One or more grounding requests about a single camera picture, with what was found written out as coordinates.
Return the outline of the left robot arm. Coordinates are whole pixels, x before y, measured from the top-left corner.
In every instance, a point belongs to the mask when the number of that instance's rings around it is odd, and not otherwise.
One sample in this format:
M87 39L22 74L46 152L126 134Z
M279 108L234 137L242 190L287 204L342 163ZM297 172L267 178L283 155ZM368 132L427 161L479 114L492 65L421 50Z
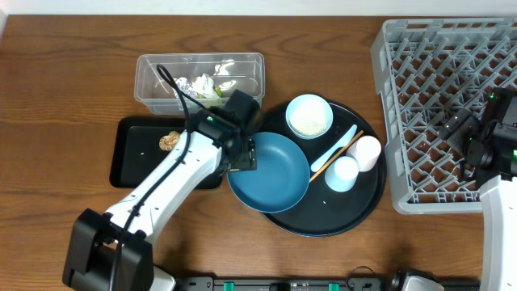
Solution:
M85 209L73 224L62 274L74 290L172 290L175 278L153 262L153 246L174 212L212 173L254 170L252 135L263 112L201 110L176 147L105 213Z

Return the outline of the blue plate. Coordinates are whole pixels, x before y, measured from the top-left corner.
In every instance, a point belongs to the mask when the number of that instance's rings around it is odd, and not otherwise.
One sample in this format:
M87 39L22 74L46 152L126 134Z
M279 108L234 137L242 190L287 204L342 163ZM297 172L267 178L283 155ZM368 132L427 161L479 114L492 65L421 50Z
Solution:
M228 173L234 195L248 207L262 213L280 213L304 197L310 170L301 148L278 133L253 136L257 168Z

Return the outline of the brown mushroom food scrap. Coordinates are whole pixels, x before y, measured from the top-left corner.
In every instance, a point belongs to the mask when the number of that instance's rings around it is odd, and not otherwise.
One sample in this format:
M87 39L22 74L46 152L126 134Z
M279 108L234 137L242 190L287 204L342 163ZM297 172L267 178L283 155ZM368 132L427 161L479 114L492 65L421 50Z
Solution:
M159 148L164 151L172 151L179 142L181 134L177 131L171 131L168 135L163 136L159 141Z

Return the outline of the white tissue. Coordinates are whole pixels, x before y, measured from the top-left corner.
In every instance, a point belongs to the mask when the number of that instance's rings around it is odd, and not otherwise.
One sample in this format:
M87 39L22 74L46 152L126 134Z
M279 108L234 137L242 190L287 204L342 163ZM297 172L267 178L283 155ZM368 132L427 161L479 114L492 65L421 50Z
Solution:
M219 95L216 92L213 79L207 75L202 74L191 81L193 91L199 98L216 99Z

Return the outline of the yellow snack wrapper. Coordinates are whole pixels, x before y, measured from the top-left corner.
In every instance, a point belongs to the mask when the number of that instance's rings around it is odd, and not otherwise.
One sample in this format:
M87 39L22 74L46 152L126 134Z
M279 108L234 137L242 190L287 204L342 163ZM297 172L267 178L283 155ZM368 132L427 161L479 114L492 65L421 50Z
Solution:
M187 95L189 95L189 96L191 96L193 98L202 99L202 98L199 98L197 96L197 94L193 91L193 88L192 88L192 85L191 85L191 81L193 79L195 79L195 78L188 79L188 78L185 78L185 77L181 77L181 78L175 78L174 81L176 82L178 88L181 91L183 91L184 93L186 93ZM216 89L217 94L219 95L218 98L221 98L222 97L221 90L218 87L215 87L215 89Z

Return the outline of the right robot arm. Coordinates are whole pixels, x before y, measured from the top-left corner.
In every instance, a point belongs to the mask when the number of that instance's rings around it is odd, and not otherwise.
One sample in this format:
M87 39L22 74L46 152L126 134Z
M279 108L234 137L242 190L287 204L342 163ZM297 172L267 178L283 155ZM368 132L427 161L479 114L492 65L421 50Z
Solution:
M459 110L439 138L474 167L484 221L481 290L516 289L516 92L492 90L481 119Z

